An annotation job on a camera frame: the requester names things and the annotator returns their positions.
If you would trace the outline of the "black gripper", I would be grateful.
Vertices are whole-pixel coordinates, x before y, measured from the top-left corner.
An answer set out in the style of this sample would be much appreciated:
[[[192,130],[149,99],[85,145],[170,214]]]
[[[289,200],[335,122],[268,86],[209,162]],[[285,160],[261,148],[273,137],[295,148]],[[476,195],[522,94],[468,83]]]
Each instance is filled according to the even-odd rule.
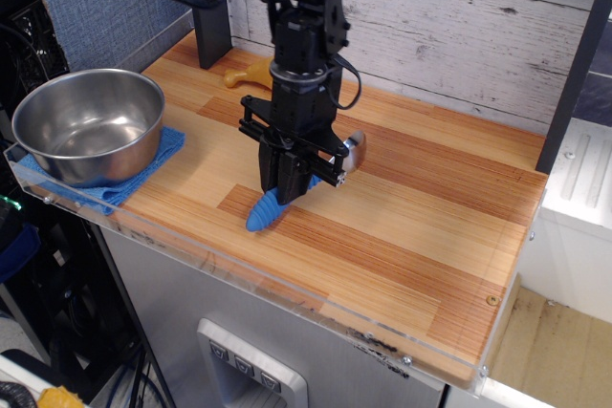
[[[277,187],[277,200],[289,204],[306,194],[314,176],[332,186],[345,176],[348,156],[333,130],[339,104],[342,68],[327,66],[309,75],[271,67],[272,98],[245,96],[239,130],[259,143],[263,192]]]

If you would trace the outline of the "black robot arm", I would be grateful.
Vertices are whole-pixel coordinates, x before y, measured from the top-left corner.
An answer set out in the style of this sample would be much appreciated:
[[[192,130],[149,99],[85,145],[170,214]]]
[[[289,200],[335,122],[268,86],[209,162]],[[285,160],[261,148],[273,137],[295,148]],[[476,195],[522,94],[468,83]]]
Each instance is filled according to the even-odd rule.
[[[225,0],[175,0],[209,10]],[[274,45],[269,100],[245,96],[240,130],[259,143],[263,191],[280,204],[307,193],[312,178],[333,186],[346,173],[348,149],[333,130],[343,109],[343,71],[354,67],[340,55],[351,28],[342,0],[261,0],[267,6]]]

